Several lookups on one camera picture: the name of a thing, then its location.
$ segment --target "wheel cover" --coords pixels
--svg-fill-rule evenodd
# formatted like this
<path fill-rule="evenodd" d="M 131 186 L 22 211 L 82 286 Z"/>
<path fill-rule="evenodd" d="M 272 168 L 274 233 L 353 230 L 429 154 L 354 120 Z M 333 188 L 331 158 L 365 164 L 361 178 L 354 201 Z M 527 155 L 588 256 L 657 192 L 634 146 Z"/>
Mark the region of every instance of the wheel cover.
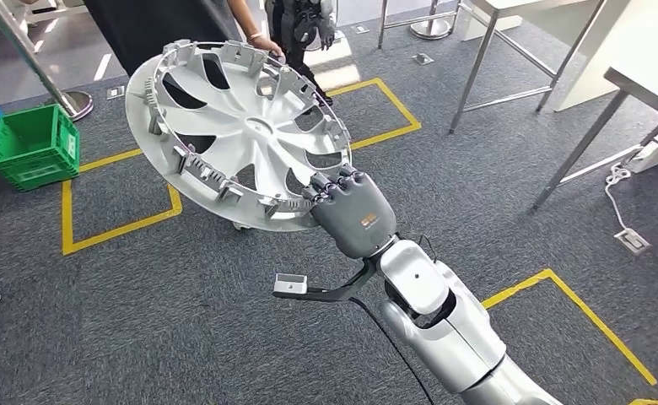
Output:
<path fill-rule="evenodd" d="M 207 61 L 228 89 L 211 83 Z M 258 93 L 261 79 L 270 83 L 271 96 Z M 194 105 L 178 104 L 178 90 Z M 346 127 L 318 104 L 312 83 L 263 51 L 233 41 L 180 40 L 132 75 L 126 113 L 140 149 L 179 192 L 237 223 L 290 231 L 316 225 L 312 202 L 289 189 L 290 171 L 306 186 L 314 173 L 334 176 L 351 163 Z M 305 131 L 295 119 L 311 108 L 323 117 Z M 212 143 L 199 150 L 203 140 Z M 308 154 L 333 155 L 338 162 L 316 167 Z M 236 177 L 249 165 L 256 189 Z"/>

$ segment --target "carpet floor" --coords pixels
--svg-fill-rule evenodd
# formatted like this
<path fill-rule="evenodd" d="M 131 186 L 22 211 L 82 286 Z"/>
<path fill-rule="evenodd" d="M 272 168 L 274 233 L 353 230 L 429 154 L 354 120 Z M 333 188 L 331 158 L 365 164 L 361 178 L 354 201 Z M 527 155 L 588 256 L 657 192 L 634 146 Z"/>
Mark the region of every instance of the carpet floor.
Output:
<path fill-rule="evenodd" d="M 536 114 L 537 99 L 473 111 L 449 136 L 478 43 L 426 42 L 396 29 L 379 51 L 378 22 L 365 26 L 368 34 L 344 30 L 350 52 L 316 71 L 327 87 L 347 72 L 380 78 L 421 123 L 354 153 L 355 165 L 387 195 L 402 234 L 430 237 L 480 300 L 551 268 L 657 381 L 651 385 L 564 289 L 542 281 L 489 313 L 509 354 L 566 405 L 658 400 L 658 167 L 614 187 L 626 222 L 653 245 L 643 255 L 612 237 L 619 225 L 602 189 L 607 170 L 528 212 L 609 96 L 560 113 Z M 529 24 L 512 36 L 553 66 L 567 51 Z M 415 64 L 417 51 L 435 62 Z M 96 99 L 77 124 L 84 164 L 137 147 L 123 100 L 105 99 L 105 89 L 126 81 L 83 87 Z M 545 84 L 495 41 L 472 99 Z M 337 95 L 335 106 L 358 139 L 409 124 L 374 85 Z M 581 164 L 634 143 L 657 123 L 656 112 L 629 100 Z M 88 170 L 71 188 L 76 244 L 171 205 L 142 155 Z M 181 205 L 179 215 L 63 255 L 62 185 L 20 193 L 0 178 L 0 404 L 426 403 L 359 308 L 271 296 L 274 273 L 338 286 L 358 270 L 320 229 L 238 232 L 184 197 Z M 375 307 L 381 291 L 377 278 L 360 298 Z M 460 403 L 401 348 L 436 403 Z"/>

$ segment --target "metal stand base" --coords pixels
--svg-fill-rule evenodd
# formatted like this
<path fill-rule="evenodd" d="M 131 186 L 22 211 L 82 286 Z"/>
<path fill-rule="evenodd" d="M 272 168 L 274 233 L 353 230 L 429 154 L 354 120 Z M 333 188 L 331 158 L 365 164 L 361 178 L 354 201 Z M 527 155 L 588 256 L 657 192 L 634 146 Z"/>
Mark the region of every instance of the metal stand base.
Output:
<path fill-rule="evenodd" d="M 76 122 L 93 110 L 93 97 L 90 94 L 84 91 L 64 91 L 63 95 L 66 96 L 69 104 L 74 109 L 74 112 L 66 111 L 71 121 Z M 46 104 L 56 104 L 56 101 L 50 99 Z"/>
<path fill-rule="evenodd" d="M 431 21 L 421 21 L 411 24 L 411 32 L 424 40 L 440 40 L 450 34 L 450 24 L 444 19 L 435 19 L 432 24 Z"/>

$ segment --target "person's hand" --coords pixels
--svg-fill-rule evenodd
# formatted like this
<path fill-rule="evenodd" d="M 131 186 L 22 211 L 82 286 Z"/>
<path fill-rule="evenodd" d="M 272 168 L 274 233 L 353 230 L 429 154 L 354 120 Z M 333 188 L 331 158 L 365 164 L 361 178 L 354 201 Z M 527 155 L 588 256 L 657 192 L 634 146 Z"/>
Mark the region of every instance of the person's hand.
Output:
<path fill-rule="evenodd" d="M 254 46 L 257 49 L 262 49 L 263 51 L 269 51 L 275 57 L 284 57 L 284 52 L 282 48 L 277 45 L 276 42 L 270 40 L 264 35 L 257 36 L 250 40 L 250 45 Z"/>

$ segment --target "green basket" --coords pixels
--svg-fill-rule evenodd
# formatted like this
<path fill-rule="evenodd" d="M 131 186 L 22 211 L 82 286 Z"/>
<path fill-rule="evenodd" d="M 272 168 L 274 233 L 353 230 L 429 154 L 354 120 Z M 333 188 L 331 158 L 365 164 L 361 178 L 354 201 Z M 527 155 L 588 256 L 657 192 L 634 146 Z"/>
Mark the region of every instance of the green basket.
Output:
<path fill-rule="evenodd" d="M 0 175 L 21 191 L 78 176 L 78 130 L 59 105 L 0 119 Z"/>

